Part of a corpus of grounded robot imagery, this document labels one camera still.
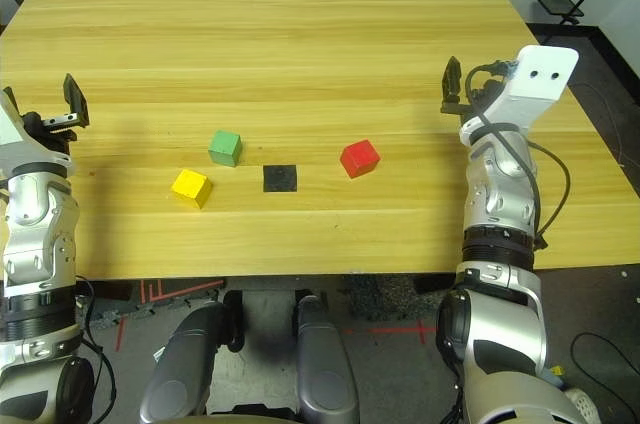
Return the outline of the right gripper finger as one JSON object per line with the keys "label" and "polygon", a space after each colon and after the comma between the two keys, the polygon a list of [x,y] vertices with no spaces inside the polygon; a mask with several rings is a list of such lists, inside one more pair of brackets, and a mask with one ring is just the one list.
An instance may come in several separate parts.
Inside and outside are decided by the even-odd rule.
{"label": "right gripper finger", "polygon": [[461,65],[455,56],[451,56],[445,66],[441,80],[444,104],[458,104],[461,92]]}

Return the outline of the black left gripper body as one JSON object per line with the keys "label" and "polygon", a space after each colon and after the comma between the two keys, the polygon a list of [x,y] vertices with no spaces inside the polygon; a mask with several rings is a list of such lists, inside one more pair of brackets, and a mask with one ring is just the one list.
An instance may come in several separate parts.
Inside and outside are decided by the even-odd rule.
{"label": "black left gripper body", "polygon": [[27,134],[50,151],[70,154],[70,143],[77,140],[72,130],[74,123],[57,122],[54,118],[43,120],[37,112],[22,116]]}

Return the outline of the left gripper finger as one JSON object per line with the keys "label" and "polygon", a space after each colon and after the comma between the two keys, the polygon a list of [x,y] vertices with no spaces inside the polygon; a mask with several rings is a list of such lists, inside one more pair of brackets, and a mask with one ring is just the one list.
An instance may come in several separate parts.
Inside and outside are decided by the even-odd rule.
{"label": "left gripper finger", "polygon": [[71,113],[76,115],[77,124],[80,127],[87,127],[90,124],[87,100],[70,73],[65,75],[63,94]]}

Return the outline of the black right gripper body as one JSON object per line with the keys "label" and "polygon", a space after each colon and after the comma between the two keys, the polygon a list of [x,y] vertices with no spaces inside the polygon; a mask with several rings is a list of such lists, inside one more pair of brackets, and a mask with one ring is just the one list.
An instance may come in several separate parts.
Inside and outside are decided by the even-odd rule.
{"label": "black right gripper body", "polygon": [[[503,85],[501,82],[495,79],[489,79],[481,88],[471,90],[472,100],[479,108],[485,109],[500,94],[502,89]],[[457,115],[460,117],[469,117],[474,115],[472,105],[461,101],[461,92],[460,102],[458,104],[444,104],[442,98],[440,107],[440,112],[442,114]]]}

